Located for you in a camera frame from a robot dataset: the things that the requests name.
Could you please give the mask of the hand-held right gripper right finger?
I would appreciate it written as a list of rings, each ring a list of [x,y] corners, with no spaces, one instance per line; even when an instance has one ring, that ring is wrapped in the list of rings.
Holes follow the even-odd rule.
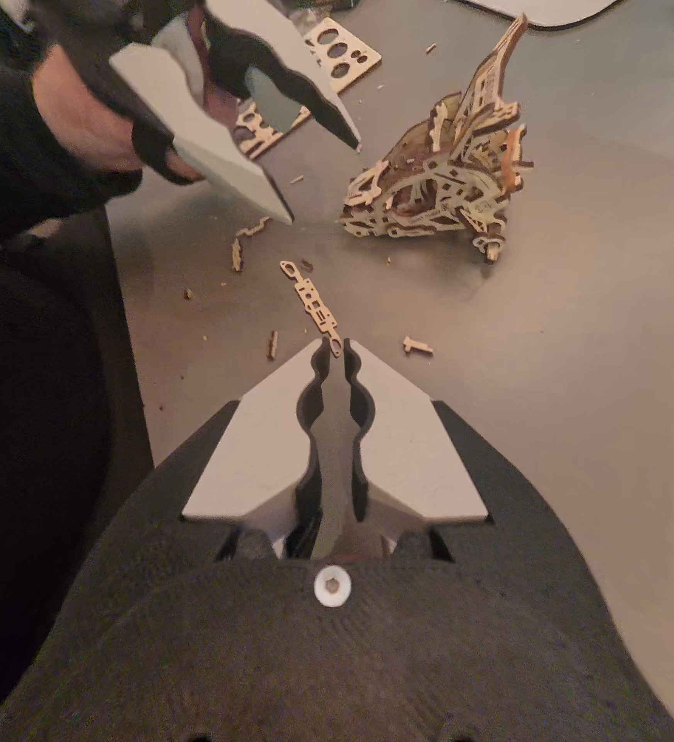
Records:
[[[356,340],[345,341],[343,359],[356,426],[343,554],[388,555],[407,532],[486,523],[434,400]]]

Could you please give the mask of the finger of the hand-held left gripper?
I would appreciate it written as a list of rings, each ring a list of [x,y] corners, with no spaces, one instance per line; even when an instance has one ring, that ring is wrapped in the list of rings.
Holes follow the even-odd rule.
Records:
[[[348,147],[361,138],[293,23],[269,2],[206,1],[205,35],[213,82],[236,98],[254,102],[265,124],[289,132],[306,109]]]
[[[183,68],[168,51],[132,43],[112,55],[109,63],[171,133],[172,145],[184,162],[264,214],[293,223],[293,213],[274,181],[239,150],[228,128],[198,106]]]

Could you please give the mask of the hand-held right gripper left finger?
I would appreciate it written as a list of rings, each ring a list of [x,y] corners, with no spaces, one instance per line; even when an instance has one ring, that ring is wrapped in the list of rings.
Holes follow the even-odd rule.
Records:
[[[185,504],[187,521],[262,531],[276,554],[309,554],[321,522],[314,422],[331,352],[314,340],[244,394]]]

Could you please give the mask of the wooden cutout parts sheet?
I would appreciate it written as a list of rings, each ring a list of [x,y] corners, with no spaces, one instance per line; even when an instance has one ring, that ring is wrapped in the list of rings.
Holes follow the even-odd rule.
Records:
[[[304,42],[328,73],[332,90],[337,95],[342,95],[379,66],[382,60],[378,51],[330,17],[325,17],[307,31]],[[239,150],[251,160],[261,156],[286,135],[286,132],[268,125],[253,101],[240,104],[234,138]]]

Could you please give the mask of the long holed wooden strip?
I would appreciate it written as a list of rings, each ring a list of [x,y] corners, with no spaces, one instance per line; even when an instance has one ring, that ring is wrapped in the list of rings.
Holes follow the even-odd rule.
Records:
[[[312,319],[319,332],[328,339],[333,357],[342,357],[344,345],[338,334],[338,323],[324,304],[312,280],[304,277],[291,261],[281,261],[280,269],[294,282],[294,290],[304,306],[305,313]]]

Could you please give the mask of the wooden model car chassis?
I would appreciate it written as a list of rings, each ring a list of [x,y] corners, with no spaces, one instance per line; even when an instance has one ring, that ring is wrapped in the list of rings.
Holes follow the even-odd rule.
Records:
[[[523,186],[522,107],[503,99],[505,72],[528,28],[520,14],[465,90],[434,105],[392,149],[349,184],[340,223],[358,238],[466,231],[486,264],[506,243],[506,210]]]

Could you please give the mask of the person's left hand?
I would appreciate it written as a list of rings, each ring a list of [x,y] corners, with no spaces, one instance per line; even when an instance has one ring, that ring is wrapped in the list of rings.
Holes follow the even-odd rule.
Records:
[[[97,172],[135,172],[144,163],[133,145],[135,121],[108,107],[88,88],[57,44],[32,73],[38,113],[71,156]]]

